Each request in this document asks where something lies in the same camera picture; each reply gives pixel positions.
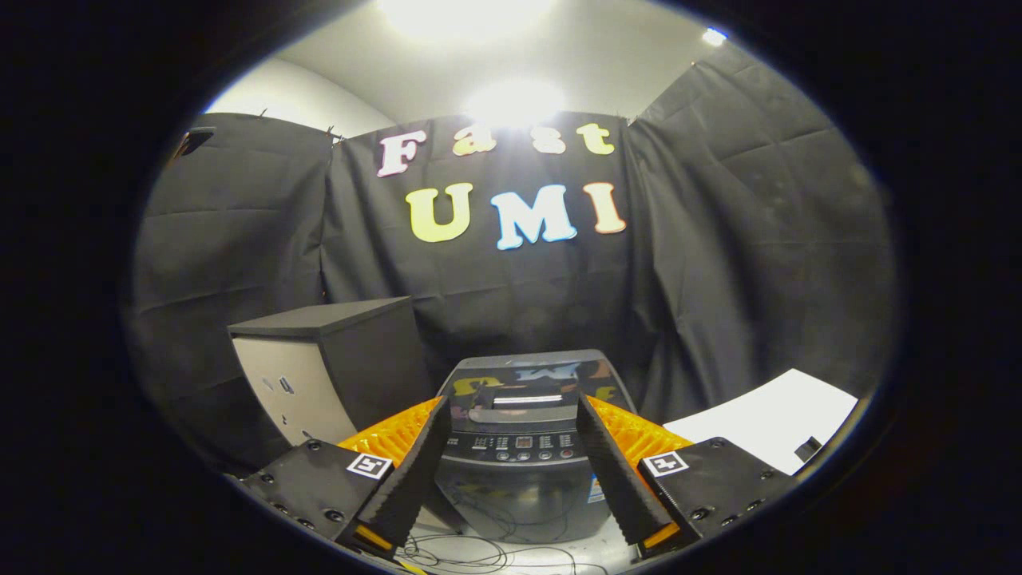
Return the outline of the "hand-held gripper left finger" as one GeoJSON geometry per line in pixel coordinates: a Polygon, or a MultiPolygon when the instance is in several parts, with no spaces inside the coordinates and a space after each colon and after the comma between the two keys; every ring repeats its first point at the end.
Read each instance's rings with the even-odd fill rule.
{"type": "Polygon", "coordinates": [[[434,488],[450,430],[449,399],[434,397],[339,443],[306,439],[240,490],[332,545],[393,560],[434,488]]]}

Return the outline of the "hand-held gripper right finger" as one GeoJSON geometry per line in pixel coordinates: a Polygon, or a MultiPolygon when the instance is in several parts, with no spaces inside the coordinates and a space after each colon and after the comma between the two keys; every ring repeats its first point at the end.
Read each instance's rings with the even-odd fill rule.
{"type": "Polygon", "coordinates": [[[642,559],[719,536],[796,485],[729,439],[693,442],[591,395],[578,399],[576,429],[611,516],[642,559]]]}

